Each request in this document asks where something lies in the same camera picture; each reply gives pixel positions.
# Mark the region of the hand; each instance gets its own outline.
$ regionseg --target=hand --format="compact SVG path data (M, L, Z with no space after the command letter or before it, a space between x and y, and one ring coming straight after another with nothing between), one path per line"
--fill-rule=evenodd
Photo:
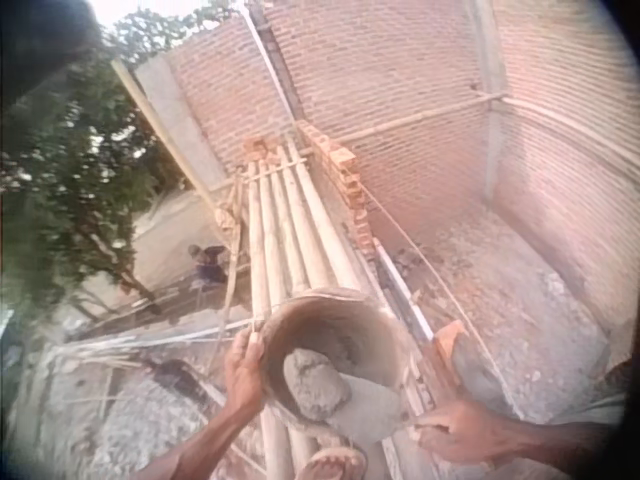
M227 404L232 411L253 418L263 406L260 358L264 353L264 343L258 332L250 328L242 330L233 339L225 357L225 383Z
M419 423L420 446L453 463L494 460L515 453L521 443L520 422L473 400L437 408Z

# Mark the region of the tree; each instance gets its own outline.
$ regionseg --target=tree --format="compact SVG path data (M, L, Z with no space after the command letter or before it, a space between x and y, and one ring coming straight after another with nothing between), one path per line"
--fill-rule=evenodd
M133 275L134 216L180 172L110 66L130 66L232 15L212 3L184 18L140 10L103 30L103 47L59 71L2 118L2 301L31 318L85 279L153 295Z

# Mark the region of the worker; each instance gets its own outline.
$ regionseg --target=worker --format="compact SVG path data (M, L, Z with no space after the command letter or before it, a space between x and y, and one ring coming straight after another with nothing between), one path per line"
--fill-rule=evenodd
M228 399L222 410L200 432L172 448L139 471L137 480L206 480L240 431L263 408L259 372L264 352L257 332L243 330L225 358ZM529 458L564 472L599 451L613 426L574 421L560 425L535 425L507 418L481 404L461 399L433 410L421 427L420 444L455 463L492 461L503 464ZM364 457L354 449L323 450L311 458L297 480L360 480Z
M227 282L227 274L218 260L225 250L224 246L202 249L198 245L189 245L189 255L196 262L196 274L205 285L223 285Z

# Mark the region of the concrete pillar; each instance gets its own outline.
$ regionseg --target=concrete pillar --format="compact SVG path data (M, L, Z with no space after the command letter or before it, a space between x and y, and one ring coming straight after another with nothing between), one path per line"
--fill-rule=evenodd
M467 11L476 36L478 59L485 93L508 91L507 74L502 60L500 34L491 0L467 0ZM487 166L484 197L490 201L496 183L500 153L504 143L502 117L496 110L499 100L489 103Z
M211 188L225 180L222 162L202 134L166 56L158 55L141 65L136 76L174 143L202 182Z

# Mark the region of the red brick wall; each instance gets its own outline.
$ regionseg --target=red brick wall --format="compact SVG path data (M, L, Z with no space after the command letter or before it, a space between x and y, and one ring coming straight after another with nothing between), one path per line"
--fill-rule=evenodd
M331 137L476 95L463 0L279 1L266 16L307 119ZM475 108L346 146L365 185L422 237L479 205L485 135Z
M637 71L593 3L495 0L509 85L515 98L569 117L640 158ZM546 245L547 260L606 324L633 317L637 183L607 166L612 152L567 127L513 110L504 122L497 208Z
M242 18L195 35L168 55L193 114L226 166L243 159L245 138L281 133L289 127Z

